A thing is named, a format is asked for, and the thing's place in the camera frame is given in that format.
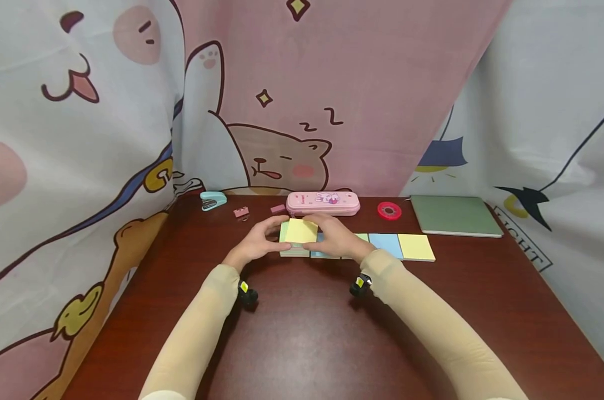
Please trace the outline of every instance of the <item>stack of sticky notes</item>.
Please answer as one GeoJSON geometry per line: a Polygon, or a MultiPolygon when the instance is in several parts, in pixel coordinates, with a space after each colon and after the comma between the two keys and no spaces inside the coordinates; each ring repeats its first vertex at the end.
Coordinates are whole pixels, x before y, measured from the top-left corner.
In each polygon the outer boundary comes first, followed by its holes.
{"type": "Polygon", "coordinates": [[[400,233],[369,233],[368,240],[377,248],[383,248],[399,260],[435,261],[426,235],[400,233]]]}
{"type": "Polygon", "coordinates": [[[309,257],[310,252],[302,248],[302,243],[317,241],[317,225],[303,219],[292,218],[283,222],[279,229],[279,241],[289,242],[293,247],[280,252],[281,257],[309,257]]]}
{"type": "MultiPolygon", "coordinates": [[[[320,232],[317,234],[317,242],[323,242],[324,241],[324,233],[320,232]]],[[[322,253],[322,252],[311,252],[311,258],[331,258],[334,260],[339,260],[339,257],[333,257],[333,256],[329,256],[326,253],[322,253]]]]}
{"type": "MultiPolygon", "coordinates": [[[[355,233],[355,236],[359,237],[361,240],[365,240],[365,241],[369,241],[368,240],[368,233],[355,233]]],[[[353,260],[353,258],[351,257],[342,257],[343,260],[353,260]]]]}

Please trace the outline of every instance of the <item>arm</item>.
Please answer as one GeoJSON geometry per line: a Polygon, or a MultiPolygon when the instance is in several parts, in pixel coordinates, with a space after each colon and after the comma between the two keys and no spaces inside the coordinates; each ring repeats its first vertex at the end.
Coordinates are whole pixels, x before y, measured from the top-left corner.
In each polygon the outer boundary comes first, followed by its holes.
{"type": "Polygon", "coordinates": [[[279,230],[287,216],[255,224],[248,235],[206,277],[197,295],[180,317],[159,352],[143,385],[144,400],[194,399],[213,356],[226,317],[237,298],[239,273],[251,260],[268,252],[290,249],[266,236],[279,230]]]}
{"type": "Polygon", "coordinates": [[[305,248],[357,261],[362,273],[371,277],[373,294],[422,342],[448,375],[460,400],[527,399],[473,328],[401,261],[359,239],[336,218],[314,215],[305,219],[324,232],[322,243],[307,243],[305,248]]]}

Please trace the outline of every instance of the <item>cartoon tongue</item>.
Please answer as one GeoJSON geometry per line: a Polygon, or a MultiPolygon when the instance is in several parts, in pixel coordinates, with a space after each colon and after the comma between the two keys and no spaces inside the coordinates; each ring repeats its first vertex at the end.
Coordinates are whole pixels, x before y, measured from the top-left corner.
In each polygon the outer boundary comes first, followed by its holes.
{"type": "Polygon", "coordinates": [[[282,177],[281,173],[272,172],[272,171],[262,171],[261,173],[265,174],[265,176],[273,179],[280,179],[282,177]]]}
{"type": "Polygon", "coordinates": [[[99,102],[98,91],[95,90],[93,83],[87,76],[78,76],[71,73],[71,77],[73,79],[73,91],[75,93],[79,94],[84,100],[92,103],[99,102]]]}

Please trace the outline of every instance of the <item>fabric backdrop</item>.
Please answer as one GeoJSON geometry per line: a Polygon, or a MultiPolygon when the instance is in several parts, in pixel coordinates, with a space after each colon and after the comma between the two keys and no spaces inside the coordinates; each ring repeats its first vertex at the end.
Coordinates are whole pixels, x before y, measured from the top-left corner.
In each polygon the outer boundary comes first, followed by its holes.
{"type": "Polygon", "coordinates": [[[204,187],[483,197],[604,358],[604,0],[516,0],[471,75],[509,3],[0,3],[0,399],[204,187]]]}
{"type": "Polygon", "coordinates": [[[402,194],[484,198],[604,359],[604,0],[514,1],[435,138],[402,194]]]}

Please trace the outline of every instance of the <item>pencil case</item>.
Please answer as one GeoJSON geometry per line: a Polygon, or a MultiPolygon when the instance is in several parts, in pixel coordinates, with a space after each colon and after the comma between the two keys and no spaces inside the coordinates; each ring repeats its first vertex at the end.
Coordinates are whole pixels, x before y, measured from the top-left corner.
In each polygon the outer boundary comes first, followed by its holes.
{"type": "Polygon", "coordinates": [[[294,191],[286,198],[286,210],[294,216],[351,216],[360,210],[360,199],[352,191],[294,191]]]}

